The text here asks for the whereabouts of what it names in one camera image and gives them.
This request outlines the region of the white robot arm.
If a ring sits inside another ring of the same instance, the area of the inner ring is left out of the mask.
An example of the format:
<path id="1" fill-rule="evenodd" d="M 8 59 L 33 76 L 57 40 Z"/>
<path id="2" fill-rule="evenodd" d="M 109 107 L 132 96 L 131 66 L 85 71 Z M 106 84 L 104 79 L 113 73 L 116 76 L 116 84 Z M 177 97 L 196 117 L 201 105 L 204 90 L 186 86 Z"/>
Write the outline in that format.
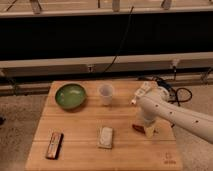
<path id="1" fill-rule="evenodd" d="M 213 116 L 170 104 L 158 91 L 137 92 L 135 99 L 146 126 L 160 117 L 213 144 Z"/>

